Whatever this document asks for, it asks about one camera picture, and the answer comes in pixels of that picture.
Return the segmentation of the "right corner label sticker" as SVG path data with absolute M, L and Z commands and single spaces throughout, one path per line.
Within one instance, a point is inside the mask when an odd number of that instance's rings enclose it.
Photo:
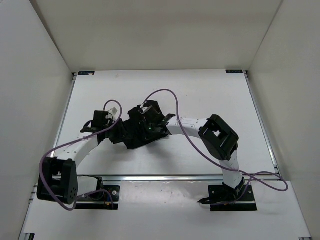
M 225 72 L 227 74 L 243 74 L 241 69 L 226 69 Z

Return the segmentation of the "black pleated skirt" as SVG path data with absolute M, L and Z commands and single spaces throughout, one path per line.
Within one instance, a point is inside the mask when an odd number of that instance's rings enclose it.
M 146 146 L 157 140 L 144 140 L 141 136 L 141 131 L 139 128 L 139 117 L 138 117 L 138 106 L 132 108 L 128 111 L 129 119 L 123 122 L 125 131 L 128 133 L 128 136 L 125 138 L 123 143 L 129 150 L 137 149 L 143 146 Z

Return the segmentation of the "aluminium table rail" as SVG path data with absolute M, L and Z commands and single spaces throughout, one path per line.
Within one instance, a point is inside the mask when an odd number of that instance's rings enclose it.
M 104 181 L 222 181 L 221 174 L 200 175 L 78 175 L 80 177 L 101 177 Z

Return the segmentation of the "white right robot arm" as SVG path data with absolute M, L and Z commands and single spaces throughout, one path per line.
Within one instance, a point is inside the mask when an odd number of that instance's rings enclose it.
M 177 114 L 163 116 L 158 102 L 151 100 L 139 105 L 138 112 L 147 125 L 149 135 L 184 135 L 189 142 L 191 137 L 200 139 L 209 154 L 219 162 L 226 198 L 236 200 L 242 195 L 244 178 L 238 163 L 239 136 L 220 116 L 213 114 L 209 118 L 198 119 Z

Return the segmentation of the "corner label sticker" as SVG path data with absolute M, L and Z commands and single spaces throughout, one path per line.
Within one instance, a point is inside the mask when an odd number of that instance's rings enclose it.
M 77 73 L 78 76 L 93 76 L 95 71 L 79 71 Z
M 226 69 L 225 72 L 227 74 L 243 74 L 241 69 Z

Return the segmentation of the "left corner label sticker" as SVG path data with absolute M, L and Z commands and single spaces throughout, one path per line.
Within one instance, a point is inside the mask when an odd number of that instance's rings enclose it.
M 95 71 L 79 71 L 77 73 L 78 76 L 93 76 Z

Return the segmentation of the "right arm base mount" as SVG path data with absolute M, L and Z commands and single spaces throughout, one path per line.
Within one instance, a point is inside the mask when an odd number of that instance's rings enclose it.
M 223 185 L 209 185 L 208 197 L 202 198 L 198 203 L 209 205 L 211 212 L 251 212 L 257 211 L 253 188 L 244 186 L 238 195 L 234 195 Z

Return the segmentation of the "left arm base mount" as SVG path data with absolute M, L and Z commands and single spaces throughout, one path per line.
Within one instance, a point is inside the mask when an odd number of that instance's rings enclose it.
M 96 191 L 104 189 L 105 192 L 96 192 L 82 196 L 76 203 L 76 210 L 118 210 L 121 186 L 108 183 L 102 177 L 97 179 Z

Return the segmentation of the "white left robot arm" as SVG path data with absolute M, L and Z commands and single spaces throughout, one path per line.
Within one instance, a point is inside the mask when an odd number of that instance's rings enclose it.
M 79 198 L 100 199 L 107 192 L 103 179 L 77 174 L 77 167 L 107 137 L 105 132 L 116 121 L 118 110 L 96 110 L 76 140 L 54 157 L 46 156 L 40 165 L 36 196 L 39 200 L 71 205 Z

